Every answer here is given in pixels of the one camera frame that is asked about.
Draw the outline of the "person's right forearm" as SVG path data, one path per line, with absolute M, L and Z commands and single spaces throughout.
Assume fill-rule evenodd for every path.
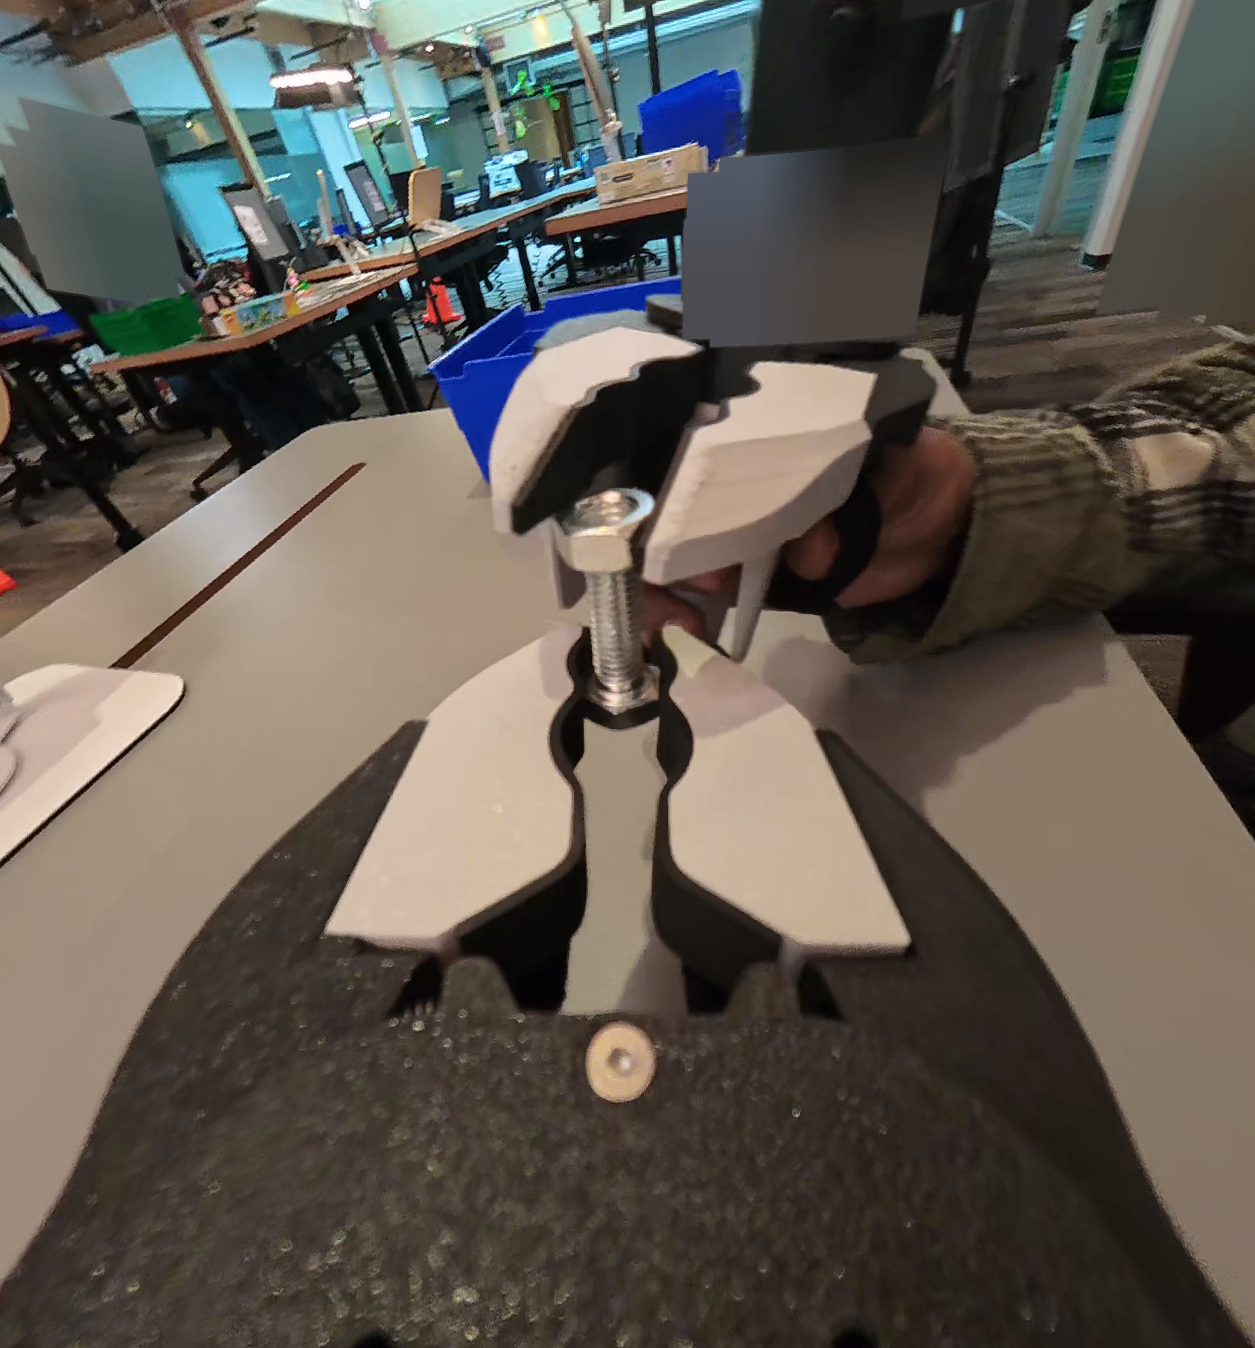
M 1255 576 L 1255 332 L 1093 402 L 927 426 L 973 460 L 954 563 L 910 596 L 835 609 L 857 663 L 1106 610 L 1157 587 Z

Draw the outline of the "wooden-top office desk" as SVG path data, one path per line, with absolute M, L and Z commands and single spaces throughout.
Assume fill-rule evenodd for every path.
M 680 245 L 685 224 L 687 188 L 676 186 L 662 193 L 632 195 L 614 202 L 592 199 L 572 208 L 552 213 L 543 223 L 546 239 L 559 241 L 565 252 L 566 288 L 581 283 L 592 270 L 588 263 L 577 261 L 576 239 L 596 232 L 609 232 L 623 239 L 625 265 L 638 281 L 645 279 L 643 254 L 651 243 L 663 243 L 667 256 L 667 276 L 680 274 Z
M 546 219 L 592 195 L 592 181 L 570 182 L 506 208 L 488 208 L 466 215 L 451 223 L 448 232 L 426 230 L 422 241 L 415 241 L 409 232 L 404 239 L 367 248 L 362 259 L 309 268 L 301 277 L 305 281 L 327 281 L 365 272 L 400 270 L 402 277 L 416 277 L 422 287 L 437 279 L 453 288 L 466 331 L 473 332 L 491 318 L 480 294 L 477 261 L 491 254 L 497 245 L 513 246 L 528 307 L 537 310 L 541 299 L 526 254 L 526 239 L 537 234 Z
M 363 352 L 384 409 L 391 415 L 422 411 L 396 329 L 396 316 L 405 309 L 402 268 L 360 272 L 310 283 L 298 296 L 296 310 L 261 327 L 107 356 L 94 371 L 164 378 L 180 393 L 191 393 L 197 411 L 208 413 L 230 448 L 191 482 L 190 495 L 201 501 L 219 470 L 232 464 L 243 473 L 298 435 L 351 416 L 351 411 L 336 413 L 327 398 L 347 389 L 345 378 L 321 380 L 334 369 L 330 351 L 349 338 Z

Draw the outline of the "colourful toy box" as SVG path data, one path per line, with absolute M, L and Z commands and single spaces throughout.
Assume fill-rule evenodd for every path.
M 299 296 L 296 292 L 279 292 L 252 296 L 226 307 L 212 309 L 202 316 L 202 323 L 212 336 L 230 338 L 266 329 L 298 312 Z

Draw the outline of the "blue plastic bin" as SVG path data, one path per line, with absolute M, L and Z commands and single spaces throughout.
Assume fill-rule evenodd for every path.
M 429 362 L 438 393 L 462 431 L 480 477 L 490 477 L 490 442 L 510 389 L 532 362 L 535 342 L 550 327 L 614 310 L 641 314 L 649 296 L 680 296 L 680 288 L 682 277 L 671 276 L 552 294 L 537 310 L 512 305 Z

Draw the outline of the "green plastic crate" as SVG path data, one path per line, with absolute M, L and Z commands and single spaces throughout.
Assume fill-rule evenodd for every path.
M 146 299 L 129 309 L 96 310 L 89 323 L 98 343 L 116 356 L 140 356 L 202 338 L 191 294 Z

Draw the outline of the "cardboard box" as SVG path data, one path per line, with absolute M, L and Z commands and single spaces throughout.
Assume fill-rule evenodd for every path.
M 700 142 L 671 149 L 605 160 L 594 168 L 598 204 L 609 206 L 645 195 L 685 192 L 687 179 L 709 168 L 709 151 Z

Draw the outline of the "steel hex bolt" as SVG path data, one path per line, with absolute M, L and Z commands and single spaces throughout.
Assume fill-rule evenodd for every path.
M 632 680 L 647 665 L 636 532 L 652 497 L 616 486 L 574 502 L 555 519 L 555 550 L 583 579 L 590 665 L 603 682 Z

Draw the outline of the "person's right hand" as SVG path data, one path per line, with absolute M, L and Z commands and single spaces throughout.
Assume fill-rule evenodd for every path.
M 951 431 L 927 426 L 907 446 L 890 446 L 865 477 L 879 510 L 876 548 L 865 568 L 841 588 L 841 609 L 872 607 L 910 596 L 954 563 L 965 534 L 976 471 Z M 641 587 L 647 638 L 674 625 L 704 636 L 700 598 L 729 601 L 737 566 L 707 570 L 673 587 Z

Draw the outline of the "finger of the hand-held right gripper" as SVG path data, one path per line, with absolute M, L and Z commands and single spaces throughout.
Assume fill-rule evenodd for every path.
M 605 490 L 667 491 L 685 435 L 707 402 L 707 347 L 658 329 L 612 325 L 537 351 L 490 442 L 495 530 L 532 534 L 557 609 L 585 581 L 563 561 L 555 521 Z
M 755 362 L 751 387 L 689 429 L 643 543 L 641 574 L 669 587 L 738 566 L 729 656 L 753 640 L 784 545 L 856 484 L 876 371 Z

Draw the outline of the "hanging ceiling lamp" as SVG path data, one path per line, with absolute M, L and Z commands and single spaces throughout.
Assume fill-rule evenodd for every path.
M 276 71 L 268 85 L 274 109 L 349 109 L 362 104 L 362 85 L 349 63 Z

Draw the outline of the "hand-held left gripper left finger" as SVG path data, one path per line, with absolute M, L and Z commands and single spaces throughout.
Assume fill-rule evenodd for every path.
M 448 965 L 491 960 L 523 1007 L 559 1007 L 587 909 L 577 674 L 555 627 L 422 722 L 323 934 Z

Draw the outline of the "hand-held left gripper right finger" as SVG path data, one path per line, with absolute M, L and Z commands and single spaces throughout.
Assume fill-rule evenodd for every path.
M 722 1009 L 751 965 L 795 982 L 821 960 L 899 960 L 907 923 L 830 749 L 770 684 L 684 629 L 658 660 L 652 932 L 687 1009 Z

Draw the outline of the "stack of blue bins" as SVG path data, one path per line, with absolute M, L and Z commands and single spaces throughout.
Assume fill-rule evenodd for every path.
M 660 153 L 700 144 L 707 160 L 742 149 L 740 76 L 737 69 L 705 71 L 638 102 L 638 151 Z

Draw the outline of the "acrylic sign stand white base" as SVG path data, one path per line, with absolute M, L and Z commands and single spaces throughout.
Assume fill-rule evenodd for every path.
M 0 680 L 0 866 L 180 702 L 177 674 L 43 665 Z

